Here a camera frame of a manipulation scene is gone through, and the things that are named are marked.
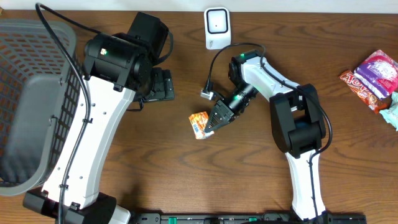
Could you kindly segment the small orange white box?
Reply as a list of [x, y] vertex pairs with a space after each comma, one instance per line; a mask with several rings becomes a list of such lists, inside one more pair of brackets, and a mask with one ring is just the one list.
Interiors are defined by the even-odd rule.
[[205, 132], [205, 126], [209, 118], [206, 111], [191, 114], [188, 118], [196, 139], [206, 139], [215, 133], [214, 131]]

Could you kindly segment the teal snack wrapper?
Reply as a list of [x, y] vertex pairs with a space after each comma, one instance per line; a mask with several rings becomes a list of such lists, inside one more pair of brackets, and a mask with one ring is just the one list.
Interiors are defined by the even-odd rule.
[[391, 95], [392, 98], [392, 104], [388, 109], [380, 110], [380, 114], [385, 120], [386, 123], [391, 124], [396, 131], [398, 131], [398, 105], [397, 105], [397, 97], [398, 94], [397, 92], [393, 92]]

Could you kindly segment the orange snack bar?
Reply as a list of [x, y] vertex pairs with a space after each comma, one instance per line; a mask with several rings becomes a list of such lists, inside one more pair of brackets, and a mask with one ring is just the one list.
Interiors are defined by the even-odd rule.
[[339, 79], [344, 81], [348, 87], [354, 92], [375, 114], [378, 114], [380, 110], [387, 109], [389, 104], [380, 100], [373, 93], [365, 87], [359, 79], [357, 79], [354, 73], [350, 70], [343, 72]]

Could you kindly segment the purple red snack packet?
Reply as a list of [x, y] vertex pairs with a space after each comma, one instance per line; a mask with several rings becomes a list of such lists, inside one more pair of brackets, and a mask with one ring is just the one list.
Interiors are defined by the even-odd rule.
[[354, 70], [354, 75], [381, 100], [397, 89], [397, 62], [382, 50], [373, 52]]

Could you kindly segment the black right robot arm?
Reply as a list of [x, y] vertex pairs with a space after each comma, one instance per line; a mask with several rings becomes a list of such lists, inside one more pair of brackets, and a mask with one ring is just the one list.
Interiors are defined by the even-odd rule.
[[236, 88], [216, 102], [204, 132], [232, 123], [256, 95], [262, 95], [269, 102], [272, 137], [289, 163], [292, 210], [301, 222], [320, 222], [326, 208], [318, 166], [330, 122], [319, 104], [315, 87], [285, 78], [257, 50], [232, 57], [228, 76]]

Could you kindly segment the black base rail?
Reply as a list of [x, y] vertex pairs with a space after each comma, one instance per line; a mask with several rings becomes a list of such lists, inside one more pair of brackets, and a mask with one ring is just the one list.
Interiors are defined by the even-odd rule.
[[159, 213], [140, 213], [133, 214], [130, 224], [240, 224], [240, 223], [299, 223], [299, 224], [367, 224], [365, 215], [323, 213], [311, 220], [301, 220], [293, 213], [265, 213], [265, 214], [245, 214], [245, 215], [178, 215]]

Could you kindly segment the white barcode scanner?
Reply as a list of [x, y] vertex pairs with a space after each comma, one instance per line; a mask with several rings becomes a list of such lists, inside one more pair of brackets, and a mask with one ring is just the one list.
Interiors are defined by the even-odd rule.
[[211, 7], [204, 11], [205, 44], [208, 50], [219, 50], [231, 44], [230, 14], [225, 7]]

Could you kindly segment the grey plastic basket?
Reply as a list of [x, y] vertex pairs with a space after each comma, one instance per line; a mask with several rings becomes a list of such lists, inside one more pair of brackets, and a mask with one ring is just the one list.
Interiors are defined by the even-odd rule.
[[62, 153], [80, 86], [40, 21], [1, 19], [1, 195], [41, 186]]

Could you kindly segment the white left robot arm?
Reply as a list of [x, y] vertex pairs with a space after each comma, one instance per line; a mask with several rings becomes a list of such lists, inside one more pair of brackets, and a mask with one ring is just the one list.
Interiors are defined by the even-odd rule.
[[85, 46], [83, 85], [75, 117], [55, 167], [23, 205], [57, 223], [128, 223], [131, 213], [101, 193], [104, 162], [133, 102], [172, 100], [174, 87], [162, 49], [173, 36], [157, 17], [138, 12], [127, 33], [97, 32]]

